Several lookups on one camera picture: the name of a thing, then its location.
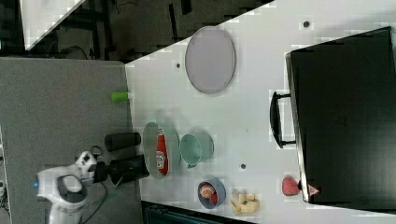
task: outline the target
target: round plate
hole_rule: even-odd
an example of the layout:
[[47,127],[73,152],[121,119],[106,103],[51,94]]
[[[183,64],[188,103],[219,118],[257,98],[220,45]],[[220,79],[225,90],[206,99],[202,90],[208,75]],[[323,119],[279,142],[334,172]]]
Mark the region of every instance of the round plate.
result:
[[187,76],[200,92],[222,91],[233,78],[233,42],[225,31],[215,26],[206,26],[192,36],[185,60]]

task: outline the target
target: food in bowl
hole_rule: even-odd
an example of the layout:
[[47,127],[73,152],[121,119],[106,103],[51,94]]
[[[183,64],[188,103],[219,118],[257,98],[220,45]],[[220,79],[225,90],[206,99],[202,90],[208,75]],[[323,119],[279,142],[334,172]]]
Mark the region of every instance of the food in bowl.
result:
[[216,192],[214,194],[212,194],[212,196],[210,196],[210,200],[212,201],[213,204],[218,203],[218,201],[219,201],[218,194]]
[[213,188],[213,186],[211,186],[210,184],[204,184],[201,186],[200,193],[202,197],[209,199],[212,194],[216,193],[216,191],[215,188]]

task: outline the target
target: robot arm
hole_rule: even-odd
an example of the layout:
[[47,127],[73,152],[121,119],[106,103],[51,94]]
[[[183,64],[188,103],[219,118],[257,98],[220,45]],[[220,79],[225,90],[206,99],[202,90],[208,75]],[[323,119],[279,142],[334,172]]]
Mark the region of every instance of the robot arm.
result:
[[96,159],[84,151],[67,167],[55,167],[37,174],[37,196],[52,202],[49,224],[78,224],[86,203],[86,187],[93,183]]

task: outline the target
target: gray carpet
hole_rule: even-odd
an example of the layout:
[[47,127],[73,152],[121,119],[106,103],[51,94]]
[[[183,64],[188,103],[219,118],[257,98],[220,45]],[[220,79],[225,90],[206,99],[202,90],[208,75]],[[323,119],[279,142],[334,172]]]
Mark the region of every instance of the gray carpet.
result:
[[[4,169],[4,165],[0,166],[0,180],[2,180],[4,183],[6,181],[6,171]],[[11,223],[11,220],[8,216],[7,211],[4,209],[0,209],[0,223],[1,224],[10,224]]]
[[[35,174],[70,165],[93,145],[105,148],[108,133],[131,130],[128,104],[110,100],[112,91],[127,91],[125,69],[117,62],[2,59],[0,70],[0,124],[12,223],[42,224],[51,204],[37,200]],[[133,154],[126,150],[106,153],[104,160]],[[115,188],[111,182],[106,185],[110,191]],[[116,192],[89,223],[143,222],[137,182]],[[95,184],[89,193],[83,220],[104,191]]]

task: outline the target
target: dark floor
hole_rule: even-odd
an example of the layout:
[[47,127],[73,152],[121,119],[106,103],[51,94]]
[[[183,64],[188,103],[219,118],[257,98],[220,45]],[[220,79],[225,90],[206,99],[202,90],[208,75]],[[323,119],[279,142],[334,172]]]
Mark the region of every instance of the dark floor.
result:
[[0,53],[127,63],[271,1],[87,0],[27,52],[19,1],[0,0]]

